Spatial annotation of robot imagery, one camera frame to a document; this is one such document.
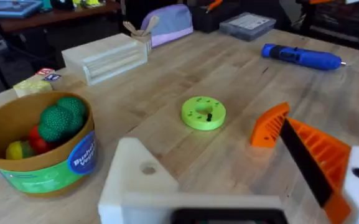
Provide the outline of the bare white left gripper left finger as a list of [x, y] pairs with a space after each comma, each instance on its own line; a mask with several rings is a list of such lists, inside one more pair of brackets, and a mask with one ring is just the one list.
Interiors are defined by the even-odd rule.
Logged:
[[119, 140], [98, 202], [101, 223], [169, 223], [172, 210], [157, 199], [179, 183], [137, 138]]

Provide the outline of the white orange left gripper right finger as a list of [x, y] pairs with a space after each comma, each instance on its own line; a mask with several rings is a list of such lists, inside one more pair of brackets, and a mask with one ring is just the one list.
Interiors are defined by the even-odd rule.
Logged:
[[280, 136], [330, 223], [359, 223], [359, 146], [292, 118]]

